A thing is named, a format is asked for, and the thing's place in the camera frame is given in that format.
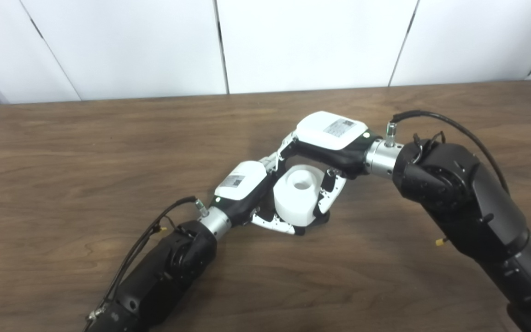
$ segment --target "silver connector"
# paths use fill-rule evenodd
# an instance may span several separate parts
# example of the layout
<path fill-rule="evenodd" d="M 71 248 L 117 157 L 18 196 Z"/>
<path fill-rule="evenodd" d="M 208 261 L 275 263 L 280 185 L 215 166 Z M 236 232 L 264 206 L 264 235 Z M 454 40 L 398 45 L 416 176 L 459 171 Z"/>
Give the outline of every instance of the silver connector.
<path fill-rule="evenodd" d="M 396 136 L 396 123 L 389 122 L 386 125 L 386 141 L 384 143 L 384 146 L 388 148 L 394 147 L 395 136 Z"/>
<path fill-rule="evenodd" d="M 228 232 L 232 225 L 227 215 L 219 208 L 211 206 L 209 212 L 206 217 L 198 218 L 198 221 L 206 226 L 218 241 Z"/>
<path fill-rule="evenodd" d="M 383 139 L 376 139 L 366 152 L 365 167 L 369 174 L 392 179 L 392 170 L 403 145 L 393 143 L 392 147 Z"/>
<path fill-rule="evenodd" d="M 204 203 L 202 203 L 202 201 L 196 200 L 196 202 L 194 202 L 194 204 L 196 205 L 196 208 L 198 209 L 198 211 L 200 211 L 200 215 L 202 217 L 207 217 L 208 216 L 209 212 L 206 209 L 206 207 L 204 206 Z"/>

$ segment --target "black wire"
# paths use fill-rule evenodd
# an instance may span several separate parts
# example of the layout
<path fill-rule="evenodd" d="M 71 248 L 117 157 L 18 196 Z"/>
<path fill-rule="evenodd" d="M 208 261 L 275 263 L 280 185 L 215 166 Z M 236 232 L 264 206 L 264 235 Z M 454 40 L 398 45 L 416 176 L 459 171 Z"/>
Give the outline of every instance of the black wire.
<path fill-rule="evenodd" d="M 489 160 L 489 163 L 491 164 L 491 166 L 493 167 L 493 170 L 495 171 L 495 174 L 497 174 L 497 177 L 499 178 L 501 187 L 503 187 L 506 193 L 509 194 L 509 187 L 507 186 L 507 181 L 505 180 L 505 177 L 503 176 L 503 173 L 501 172 L 501 169 L 499 168 L 497 161 L 495 161 L 495 158 L 493 158 L 493 156 L 491 155 L 487 147 L 485 147 L 485 145 L 480 141 L 480 139 L 478 139 L 478 137 L 476 137 L 472 132 L 470 132 L 470 130 L 464 128 L 464 126 L 462 126 L 458 122 L 455 122 L 454 120 L 448 118 L 447 116 L 434 113 L 434 112 L 422 111 L 421 109 L 395 114 L 392 116 L 391 122 L 397 123 L 397 122 L 400 122 L 401 120 L 415 118 L 417 116 L 428 116 L 430 118 L 441 120 L 449 124 L 450 126 L 453 126 L 457 130 L 462 132 L 464 135 L 468 136 L 468 138 L 470 138 L 470 140 L 472 140 L 478 146 L 478 148 L 485 155 L 485 157 L 487 157 L 487 159 Z"/>
<path fill-rule="evenodd" d="M 124 277 L 124 274 L 128 270 L 128 267 L 130 267 L 132 262 L 135 260 L 136 256 L 141 252 L 141 250 L 143 250 L 143 247 L 145 246 L 145 244 L 149 240 L 150 236 L 153 235 L 154 233 L 156 233 L 157 226 L 160 223 L 160 221 L 171 210 L 173 210 L 177 206 L 180 206 L 180 205 L 185 204 L 187 202 L 195 202 L 197 199 L 198 198 L 196 198 L 195 196 L 189 196 L 189 197 L 181 198 L 177 202 L 171 204 L 168 208 L 166 208 L 163 212 L 161 212 L 161 214 L 158 217 L 156 217 L 153 220 L 153 222 L 149 225 L 149 227 L 147 227 L 147 229 L 145 229 L 145 231 L 143 232 L 141 237 L 139 237 L 139 239 L 137 239 L 137 241 L 132 246 L 132 248 L 130 248 L 130 250 L 128 251 L 128 254 L 126 254 L 126 257 L 124 257 L 124 260 L 120 264 L 120 267 L 118 267 L 118 271 L 116 271 L 116 274 L 114 275 L 114 278 L 112 278 L 112 281 L 110 282 L 110 286 L 106 290 L 104 296 L 101 298 L 100 304 L 97 305 L 97 307 L 95 307 L 95 310 L 103 307 L 103 305 L 106 302 L 114 300 L 114 297 L 116 296 L 115 290 L 120 285 L 120 282 L 122 282 L 122 278 Z M 87 324 L 86 324 L 86 326 L 85 326 L 83 331 L 86 331 L 89 328 L 89 326 L 91 325 L 91 323 L 92 323 L 91 321 L 87 321 Z"/>

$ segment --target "panel seam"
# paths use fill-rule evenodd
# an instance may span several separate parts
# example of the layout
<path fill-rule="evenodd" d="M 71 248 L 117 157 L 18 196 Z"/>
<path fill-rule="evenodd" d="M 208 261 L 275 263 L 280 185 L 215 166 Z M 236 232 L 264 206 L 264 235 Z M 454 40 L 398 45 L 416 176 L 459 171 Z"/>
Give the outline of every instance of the panel seam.
<path fill-rule="evenodd" d="M 401 59 L 401 54 L 403 53 L 403 49 L 405 48 L 407 37 L 409 37 L 409 31 L 411 31 L 411 26 L 413 26 L 413 20 L 415 20 L 415 14 L 417 13 L 417 7 L 419 7 L 420 1 L 421 0 L 417 0 L 417 3 L 415 4 L 415 9 L 413 9 L 413 14 L 411 15 L 411 20 L 409 21 L 409 26 L 407 27 L 407 32 L 405 32 L 405 37 L 403 38 L 403 43 L 401 44 L 401 48 L 399 50 L 399 55 L 397 55 L 396 57 L 395 66 L 392 69 L 392 74 L 390 74 L 390 80 L 388 80 L 388 86 L 392 84 L 392 78 L 395 77 L 396 67 L 399 65 L 399 60 Z"/>

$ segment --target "wooden table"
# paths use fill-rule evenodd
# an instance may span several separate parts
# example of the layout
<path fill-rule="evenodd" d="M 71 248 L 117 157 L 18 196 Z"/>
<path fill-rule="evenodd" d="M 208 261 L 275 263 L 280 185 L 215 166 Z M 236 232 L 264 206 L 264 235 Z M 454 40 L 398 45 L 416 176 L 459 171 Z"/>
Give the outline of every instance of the wooden table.
<path fill-rule="evenodd" d="M 531 225 L 531 81 L 0 106 L 0 332 L 80 330 L 165 206 L 209 201 L 304 116 L 324 109 L 382 133 L 418 108 L 483 140 Z M 398 141 L 439 130 L 478 151 L 432 119 L 404 122 Z M 391 182 L 360 177 L 304 237 L 230 231 L 158 331 L 516 331 L 478 265 L 439 237 Z"/>

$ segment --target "qr code label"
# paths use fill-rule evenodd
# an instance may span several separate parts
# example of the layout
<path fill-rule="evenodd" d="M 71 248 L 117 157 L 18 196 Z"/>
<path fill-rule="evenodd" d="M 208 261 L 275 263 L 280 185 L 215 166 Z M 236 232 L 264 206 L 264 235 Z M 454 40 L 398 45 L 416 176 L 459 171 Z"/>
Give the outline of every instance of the qr code label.
<path fill-rule="evenodd" d="M 241 182 L 243 181 L 243 179 L 245 178 L 245 176 L 227 176 L 227 178 L 224 179 L 224 181 L 222 183 L 220 183 L 220 185 L 218 185 L 219 187 L 228 187 L 228 188 L 236 188 L 238 187 Z"/>
<path fill-rule="evenodd" d="M 353 126 L 356 126 L 356 123 L 354 121 L 338 119 L 335 120 L 335 122 L 333 122 L 329 126 L 327 126 L 327 128 L 325 128 L 323 132 L 331 134 L 335 137 L 341 137 Z"/>

